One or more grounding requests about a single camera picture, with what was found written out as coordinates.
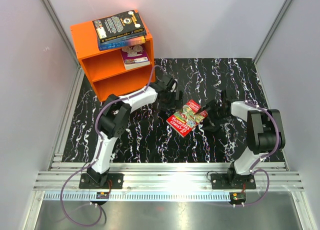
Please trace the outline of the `red 13-storey treehouse book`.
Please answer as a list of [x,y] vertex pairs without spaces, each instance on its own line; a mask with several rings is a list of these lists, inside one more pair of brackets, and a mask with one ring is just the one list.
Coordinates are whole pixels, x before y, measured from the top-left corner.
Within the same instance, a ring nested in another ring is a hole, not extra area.
[[166,122],[183,138],[192,132],[206,117],[206,110],[201,110],[201,106],[194,100],[189,100],[171,115]]

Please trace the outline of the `purple 117-storey treehouse book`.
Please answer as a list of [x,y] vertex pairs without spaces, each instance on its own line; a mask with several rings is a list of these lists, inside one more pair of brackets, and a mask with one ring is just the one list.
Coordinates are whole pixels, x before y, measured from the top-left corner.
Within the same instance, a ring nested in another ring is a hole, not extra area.
[[132,70],[150,64],[150,58],[143,44],[123,47],[120,53],[126,70]]

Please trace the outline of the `blue Jane Eyre book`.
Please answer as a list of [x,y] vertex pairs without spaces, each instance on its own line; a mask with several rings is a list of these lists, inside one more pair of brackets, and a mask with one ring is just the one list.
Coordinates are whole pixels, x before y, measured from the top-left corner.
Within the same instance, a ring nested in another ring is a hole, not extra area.
[[130,39],[120,40],[113,43],[97,43],[100,51],[111,50],[116,48],[130,47],[134,45],[144,44],[146,42],[146,36],[137,36]]

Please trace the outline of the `grey-blue hardcover book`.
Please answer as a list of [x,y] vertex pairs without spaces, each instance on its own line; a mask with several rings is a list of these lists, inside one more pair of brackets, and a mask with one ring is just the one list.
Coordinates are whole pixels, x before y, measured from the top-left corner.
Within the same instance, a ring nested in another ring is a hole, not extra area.
[[126,35],[126,36],[122,36],[122,37],[115,38],[115,39],[112,39],[112,40],[107,40],[107,41],[101,41],[101,40],[97,39],[97,43],[98,44],[118,43],[118,42],[122,42],[122,41],[125,41],[125,40],[133,39],[133,38],[136,38],[136,37],[143,37],[146,34],[147,34],[147,32],[144,30],[142,32],[138,32],[138,33],[135,33],[135,34],[129,34],[129,35]]

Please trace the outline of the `black paperback book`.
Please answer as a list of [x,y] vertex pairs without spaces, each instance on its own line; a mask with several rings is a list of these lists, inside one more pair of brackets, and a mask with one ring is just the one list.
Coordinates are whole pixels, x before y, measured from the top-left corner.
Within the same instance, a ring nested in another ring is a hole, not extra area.
[[92,21],[97,39],[109,41],[146,31],[144,23],[136,10],[121,12]]

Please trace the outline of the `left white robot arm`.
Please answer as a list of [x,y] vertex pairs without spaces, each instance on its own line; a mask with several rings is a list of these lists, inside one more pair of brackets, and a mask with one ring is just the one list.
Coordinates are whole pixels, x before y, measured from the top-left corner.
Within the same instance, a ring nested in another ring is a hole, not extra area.
[[178,91],[177,86],[176,79],[165,75],[130,94],[111,94],[107,98],[96,119],[97,145],[86,171],[95,188],[101,189],[107,185],[112,151],[118,138],[125,132],[131,113],[153,103],[157,103],[163,111],[180,110],[183,92]]

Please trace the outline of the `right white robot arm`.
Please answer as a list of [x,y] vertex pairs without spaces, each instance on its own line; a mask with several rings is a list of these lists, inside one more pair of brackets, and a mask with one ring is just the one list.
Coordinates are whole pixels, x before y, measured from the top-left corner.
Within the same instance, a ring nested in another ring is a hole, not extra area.
[[266,109],[225,89],[220,93],[221,102],[211,100],[199,108],[206,112],[203,130],[216,132],[222,121],[236,117],[246,123],[246,148],[232,162],[225,173],[210,171],[207,177],[214,190],[253,190],[256,188],[254,168],[265,158],[284,148],[286,144],[281,113],[277,109]]

